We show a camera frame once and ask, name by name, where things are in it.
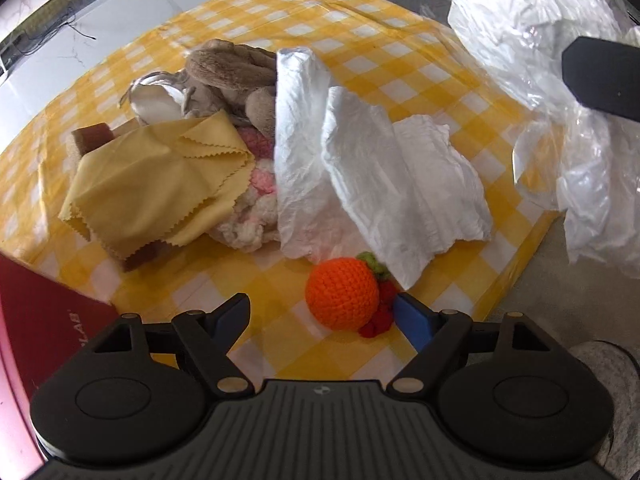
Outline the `orange crochet ball toy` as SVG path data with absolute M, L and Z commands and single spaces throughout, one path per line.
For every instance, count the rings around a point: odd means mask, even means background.
M 363 338 L 390 330 L 398 294 L 392 274 L 372 252 L 318 264 L 305 286 L 307 307 L 322 326 Z

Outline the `pink white crochet toy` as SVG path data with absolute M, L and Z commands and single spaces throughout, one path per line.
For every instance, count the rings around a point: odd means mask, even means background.
M 254 155 L 255 167 L 246 191 L 234 204 L 232 215 L 208 235 L 230 248 L 254 252 L 262 245 L 279 240 L 274 144 L 253 127 L 239 127 L 238 133 Z

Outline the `yellow microfiber cloth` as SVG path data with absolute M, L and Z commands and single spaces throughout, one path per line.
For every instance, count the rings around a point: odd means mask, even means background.
M 82 155 L 58 216 L 124 261 L 227 220 L 255 157 L 225 112 L 129 131 Z

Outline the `white round cloth pad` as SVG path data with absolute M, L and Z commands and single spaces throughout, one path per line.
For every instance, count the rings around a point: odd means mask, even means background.
M 164 70 L 148 73 L 131 81 L 119 98 L 118 106 L 128 103 L 142 126 L 185 118 L 190 96 L 188 79 L 183 70 L 177 73 Z

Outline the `clear plastic bag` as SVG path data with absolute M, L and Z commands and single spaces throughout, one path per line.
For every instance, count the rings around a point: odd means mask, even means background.
M 578 37 L 639 47 L 624 0 L 451 0 L 448 22 L 490 79 L 525 106 L 513 180 L 560 212 L 568 258 L 639 273 L 639 123 L 582 106 L 562 81 Z

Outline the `white plastic bag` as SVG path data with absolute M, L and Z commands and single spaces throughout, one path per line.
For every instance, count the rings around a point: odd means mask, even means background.
M 278 230 L 283 255 L 319 263 L 368 250 L 408 289 L 458 240 L 489 240 L 484 186 L 427 115 L 392 122 L 307 48 L 277 54 Z

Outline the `yellow checkered tablecloth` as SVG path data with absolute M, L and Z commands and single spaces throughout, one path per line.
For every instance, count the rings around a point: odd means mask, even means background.
M 122 96 L 152 70 L 178 70 L 209 39 L 283 55 L 293 89 L 279 104 L 288 121 L 278 143 L 284 182 L 280 244 L 247 254 L 202 236 L 166 248 L 125 272 L 92 237 L 61 220 L 75 165 L 70 132 L 121 125 Z M 457 237 L 411 292 L 428 306 L 482 320 L 515 283 L 553 214 L 516 189 L 512 151 L 523 107 L 472 66 L 451 30 L 385 0 L 212 0 L 153 28 L 84 73 L 33 119 L 1 156 L 1 248 L 65 285 L 147 321 L 218 306 L 245 292 L 252 318 L 232 350 L 255 382 L 266 378 L 388 382 L 414 356 L 399 330 L 362 338 L 331 332 L 310 313 L 309 273 L 329 258 L 374 249 L 394 260 L 390 240 L 424 244 L 408 206 L 389 195 L 356 204 L 358 183 L 382 172 L 434 188 L 435 148 L 463 156 L 484 188 L 491 236 Z

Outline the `brown sponge block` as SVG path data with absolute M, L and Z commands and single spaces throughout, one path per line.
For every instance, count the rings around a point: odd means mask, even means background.
M 113 130 L 105 122 L 99 122 L 98 124 L 75 129 L 72 132 L 72 147 L 79 156 L 84 156 L 114 139 Z

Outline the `brown plush toy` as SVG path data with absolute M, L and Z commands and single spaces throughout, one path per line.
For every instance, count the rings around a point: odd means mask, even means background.
M 276 133 L 277 55 L 274 52 L 213 39 L 186 57 L 186 73 L 212 89 L 242 126 L 267 139 Z

